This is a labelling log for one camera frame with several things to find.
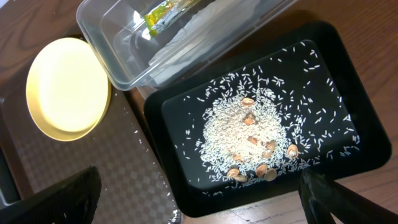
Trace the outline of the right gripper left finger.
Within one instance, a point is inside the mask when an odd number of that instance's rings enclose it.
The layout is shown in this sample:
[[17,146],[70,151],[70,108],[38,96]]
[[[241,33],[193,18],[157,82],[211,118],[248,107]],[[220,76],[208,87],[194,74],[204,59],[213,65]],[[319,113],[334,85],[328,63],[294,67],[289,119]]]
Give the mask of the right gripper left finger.
[[33,196],[1,209],[1,224],[92,223],[101,193],[97,167],[90,166]]

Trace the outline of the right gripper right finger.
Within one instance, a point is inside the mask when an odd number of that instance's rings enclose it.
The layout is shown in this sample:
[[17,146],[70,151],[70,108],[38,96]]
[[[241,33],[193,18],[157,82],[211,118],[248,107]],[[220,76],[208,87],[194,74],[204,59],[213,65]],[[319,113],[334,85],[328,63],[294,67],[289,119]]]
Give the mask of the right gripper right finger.
[[397,214],[360,196],[324,175],[306,169],[298,192],[307,222],[397,223]]

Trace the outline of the rice and shell pile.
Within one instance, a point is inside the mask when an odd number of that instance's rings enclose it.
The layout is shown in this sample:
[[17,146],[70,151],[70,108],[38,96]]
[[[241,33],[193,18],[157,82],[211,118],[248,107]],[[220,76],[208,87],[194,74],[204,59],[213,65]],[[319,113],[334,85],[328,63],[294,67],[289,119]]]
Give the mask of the rice and shell pile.
[[222,196],[357,155],[361,138],[317,44],[303,40],[176,97],[172,144]]

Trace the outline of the green orange snack wrapper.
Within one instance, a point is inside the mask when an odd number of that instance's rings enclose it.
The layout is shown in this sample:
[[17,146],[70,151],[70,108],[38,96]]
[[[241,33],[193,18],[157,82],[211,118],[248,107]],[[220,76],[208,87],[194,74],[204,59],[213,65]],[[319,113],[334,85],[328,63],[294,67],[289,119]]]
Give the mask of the green orange snack wrapper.
[[200,0],[166,0],[162,2],[144,16],[149,35],[157,36],[199,2]]

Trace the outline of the dark brown serving tray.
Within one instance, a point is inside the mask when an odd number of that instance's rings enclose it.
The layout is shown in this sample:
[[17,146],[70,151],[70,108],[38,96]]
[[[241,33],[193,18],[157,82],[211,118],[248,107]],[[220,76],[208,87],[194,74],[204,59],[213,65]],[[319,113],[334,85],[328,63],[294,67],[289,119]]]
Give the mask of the dark brown serving tray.
[[35,57],[1,85],[1,150],[19,201],[95,166],[101,193],[92,223],[181,223],[169,183],[121,91],[111,87],[104,118],[80,139],[58,141],[36,126],[25,95]]

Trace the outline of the black rectangular tray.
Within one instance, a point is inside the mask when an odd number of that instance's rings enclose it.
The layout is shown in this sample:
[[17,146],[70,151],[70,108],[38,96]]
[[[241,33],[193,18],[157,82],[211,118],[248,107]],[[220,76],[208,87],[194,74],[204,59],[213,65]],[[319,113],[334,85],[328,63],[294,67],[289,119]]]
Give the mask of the black rectangular tray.
[[227,61],[203,70],[201,73],[151,94],[144,105],[149,131],[159,162],[164,170],[179,209],[189,217],[202,217],[234,207],[272,198],[296,191],[302,172],[278,177],[238,190],[228,190],[222,196],[206,196],[204,190],[220,190],[222,184],[191,184],[188,182],[188,166],[179,158],[169,133],[169,118],[176,118],[179,109],[172,106],[181,94],[202,86],[214,78],[253,63],[280,49],[303,40],[317,44],[343,104],[353,119],[361,138],[360,152],[346,159],[327,162],[307,168],[330,179],[340,179],[377,169],[392,154],[392,146],[377,114],[366,94],[356,70],[336,29],[327,22],[316,21],[289,32],[266,45],[260,45]]

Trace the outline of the yellow plate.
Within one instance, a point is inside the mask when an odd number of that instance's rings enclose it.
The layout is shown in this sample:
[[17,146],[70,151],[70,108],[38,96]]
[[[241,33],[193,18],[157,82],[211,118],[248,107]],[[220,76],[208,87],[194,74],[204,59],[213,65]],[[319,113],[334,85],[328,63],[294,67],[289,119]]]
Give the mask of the yellow plate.
[[48,137],[68,142],[86,136],[104,118],[111,84],[90,45],[64,37],[37,54],[25,95],[36,126]]

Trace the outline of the clear plastic bin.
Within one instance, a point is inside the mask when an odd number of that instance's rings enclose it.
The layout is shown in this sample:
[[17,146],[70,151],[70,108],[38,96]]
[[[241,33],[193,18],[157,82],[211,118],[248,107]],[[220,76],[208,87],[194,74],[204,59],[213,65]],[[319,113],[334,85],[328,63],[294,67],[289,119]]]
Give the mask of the clear plastic bin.
[[293,4],[293,0],[200,0],[149,35],[144,16],[164,1],[84,0],[76,19],[122,91],[143,97],[197,74]]

